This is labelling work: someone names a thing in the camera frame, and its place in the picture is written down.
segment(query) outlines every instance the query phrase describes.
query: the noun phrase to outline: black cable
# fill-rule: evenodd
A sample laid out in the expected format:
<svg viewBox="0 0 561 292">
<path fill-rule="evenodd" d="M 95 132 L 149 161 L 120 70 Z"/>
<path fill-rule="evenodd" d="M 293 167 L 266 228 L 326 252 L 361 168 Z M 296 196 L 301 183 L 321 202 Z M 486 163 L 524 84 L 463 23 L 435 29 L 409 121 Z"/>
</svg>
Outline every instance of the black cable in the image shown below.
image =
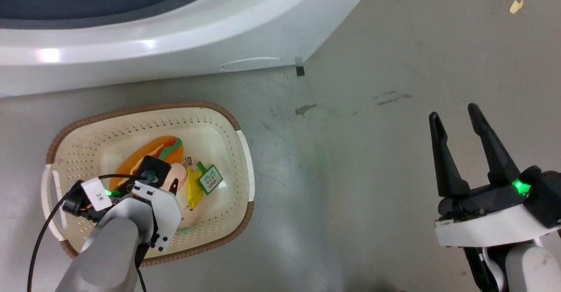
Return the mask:
<svg viewBox="0 0 561 292">
<path fill-rule="evenodd" d="M 139 180 L 144 179 L 142 177 L 133 176 L 132 174 L 103 174 L 102 176 L 99 176 L 98 178 L 99 179 L 105 179 L 105 178 L 136 178 L 136 179 L 139 179 Z M 43 225 L 43 228 L 41 228 L 41 232 L 39 232 L 39 236 L 37 237 L 36 245 L 33 248 L 32 260 L 31 260 L 30 265 L 29 265 L 28 292 L 32 292 L 33 270 L 35 268 L 35 261 L 36 261 L 36 258 L 37 258 L 37 252 L 39 251 L 39 245 L 41 244 L 41 240 L 43 239 L 43 236 L 45 235 L 46 229 L 49 227 L 50 221 L 53 219 L 54 215 L 57 214 L 58 209 L 60 208 L 60 206 L 62 206 L 62 203 L 64 203 L 66 198 L 68 198 L 68 195 L 70 195 L 70 191 L 67 192 L 66 194 L 64 194 L 64 196 L 62 196 L 62 198 L 54 206 L 54 208 L 50 212 L 48 218 L 46 218 L 45 224 Z M 146 287 L 144 286 L 144 282 L 142 280 L 142 276 L 140 275 L 140 271 L 138 272 L 138 274 L 140 276 L 140 282 L 142 283 L 143 289 L 144 289 L 144 291 L 146 291 Z"/>
<path fill-rule="evenodd" d="M 142 286 L 142 290 L 146 292 L 146 284 L 144 284 L 144 279 L 142 278 L 142 274 L 140 273 L 140 268 L 136 268 L 136 272 L 138 272 L 138 278 L 140 279 L 140 285 Z"/>
</svg>

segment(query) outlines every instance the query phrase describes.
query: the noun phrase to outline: white washing machine panel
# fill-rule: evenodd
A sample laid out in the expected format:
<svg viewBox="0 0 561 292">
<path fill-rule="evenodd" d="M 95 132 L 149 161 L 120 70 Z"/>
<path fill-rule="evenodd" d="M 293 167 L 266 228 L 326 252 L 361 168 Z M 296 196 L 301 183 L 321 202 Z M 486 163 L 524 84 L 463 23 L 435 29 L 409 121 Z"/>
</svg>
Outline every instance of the white washing machine panel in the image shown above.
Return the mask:
<svg viewBox="0 0 561 292">
<path fill-rule="evenodd" d="M 196 0 L 93 28 L 0 29 L 0 94 L 53 92 L 295 64 L 360 0 Z"/>
</svg>

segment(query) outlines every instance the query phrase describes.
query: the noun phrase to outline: green tag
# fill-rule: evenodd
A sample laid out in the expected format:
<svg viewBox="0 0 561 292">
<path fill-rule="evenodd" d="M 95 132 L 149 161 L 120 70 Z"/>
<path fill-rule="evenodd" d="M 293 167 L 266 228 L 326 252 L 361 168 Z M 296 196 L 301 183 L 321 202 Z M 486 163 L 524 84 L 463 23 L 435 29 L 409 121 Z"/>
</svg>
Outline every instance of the green tag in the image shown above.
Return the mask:
<svg viewBox="0 0 561 292">
<path fill-rule="evenodd" d="M 222 176 L 214 165 L 211 165 L 207 169 L 202 162 L 198 162 L 197 167 L 202 172 L 202 176 L 198 180 L 199 186 L 201 186 L 202 190 L 206 194 L 209 194 L 220 182 L 222 182 Z"/>
</svg>

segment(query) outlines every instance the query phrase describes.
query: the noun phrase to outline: brown woven basket rim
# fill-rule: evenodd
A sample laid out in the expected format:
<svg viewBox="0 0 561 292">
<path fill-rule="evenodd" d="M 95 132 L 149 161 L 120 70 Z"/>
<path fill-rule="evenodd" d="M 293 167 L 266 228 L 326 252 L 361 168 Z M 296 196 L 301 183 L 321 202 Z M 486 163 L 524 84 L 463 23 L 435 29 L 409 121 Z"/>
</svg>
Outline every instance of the brown woven basket rim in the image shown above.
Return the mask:
<svg viewBox="0 0 561 292">
<path fill-rule="evenodd" d="M 209 109 L 215 110 L 216 112 L 222 114 L 225 118 L 227 118 L 227 120 L 230 122 L 230 124 L 232 124 L 232 127 L 234 128 L 234 130 L 238 131 L 238 130 L 241 129 L 240 124 L 238 123 L 236 118 L 234 118 L 234 116 L 232 116 L 232 114 L 230 114 L 230 112 L 228 112 L 226 109 L 222 108 L 221 106 L 219 106 L 217 104 L 214 104 L 214 103 L 211 103 L 211 102 L 194 101 L 194 102 L 180 102 L 180 103 L 167 103 L 167 104 L 152 104 L 152 105 L 149 105 L 149 106 L 140 106 L 140 107 L 135 107 L 135 108 L 115 110 L 113 112 L 107 112 L 105 114 L 98 114 L 96 116 L 92 116 L 92 117 L 89 117 L 89 118 L 84 118 L 82 120 L 79 120 L 77 122 L 69 124 L 64 129 L 62 129 L 62 131 L 60 131 L 60 133 L 54 138 L 53 142 L 50 144 L 50 147 L 49 147 L 49 149 L 47 151 L 47 154 L 46 154 L 46 164 L 54 163 L 54 158 L 55 158 L 55 155 L 57 153 L 58 146 L 60 146 L 60 144 L 62 143 L 62 140 L 64 140 L 64 138 L 66 136 L 68 136 L 68 134 L 70 134 L 72 131 L 76 130 L 77 128 L 81 128 L 82 126 L 86 126 L 88 124 L 92 124 L 92 123 L 103 121 L 103 120 L 108 120 L 108 119 L 111 119 L 111 118 L 126 116 L 128 114 L 137 114 L 139 112 L 148 112 L 148 111 L 154 111 L 154 110 L 165 110 L 165 109 L 174 109 L 174 108 L 209 108 Z M 244 218 L 242 219 L 240 224 L 237 226 L 237 228 L 233 232 L 228 234 L 227 236 L 224 236 L 220 239 L 217 239 L 213 242 L 209 242 L 209 243 L 204 244 L 204 245 L 200 245 L 200 246 L 197 246 L 197 247 L 194 247 L 194 248 L 183 250 L 181 252 L 176 252 L 176 253 L 168 254 L 168 255 L 165 255 L 165 256 L 157 256 L 157 257 L 152 257 L 152 258 L 146 258 L 146 259 L 143 260 L 141 266 L 142 267 L 153 266 L 155 264 L 164 264 L 166 262 L 171 262 L 171 261 L 174 261 L 174 260 L 180 260 L 182 258 L 186 258 L 188 256 L 193 256 L 193 255 L 196 255 L 196 254 L 200 254 L 202 252 L 206 252 L 207 250 L 211 250 L 213 248 L 217 248 L 219 246 L 222 246 L 224 244 L 227 244 L 227 243 L 231 242 L 236 237 L 238 237 L 241 234 L 241 232 L 243 232 L 245 230 L 245 228 L 249 224 L 249 220 L 251 219 L 251 216 L 253 214 L 253 209 L 254 209 L 254 202 L 253 201 L 247 202 L 247 208 L 246 208 L 246 213 L 244 215 Z M 60 241 L 60 246 L 62 247 L 62 250 L 64 250 L 66 252 L 66 254 L 68 254 L 68 256 L 70 256 L 70 258 L 74 259 L 74 258 L 76 258 L 76 256 L 78 256 L 78 252 L 74 249 L 72 244 L 70 244 L 69 240 L 66 239 L 66 240 Z"/>
</svg>

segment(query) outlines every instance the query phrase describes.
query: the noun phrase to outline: yellow paper scrap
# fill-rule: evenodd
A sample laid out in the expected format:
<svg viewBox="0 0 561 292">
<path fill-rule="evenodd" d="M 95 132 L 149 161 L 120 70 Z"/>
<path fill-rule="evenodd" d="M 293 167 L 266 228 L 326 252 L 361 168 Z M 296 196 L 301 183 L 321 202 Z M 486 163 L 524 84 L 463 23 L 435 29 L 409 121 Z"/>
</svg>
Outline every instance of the yellow paper scrap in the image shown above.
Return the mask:
<svg viewBox="0 0 561 292">
<path fill-rule="evenodd" d="M 515 2 L 512 3 L 509 12 L 511 12 L 511 14 L 516 14 L 516 12 L 519 11 L 520 8 L 522 8 L 523 6 L 524 6 L 524 0 L 520 0 L 520 1 L 515 0 Z"/>
</svg>

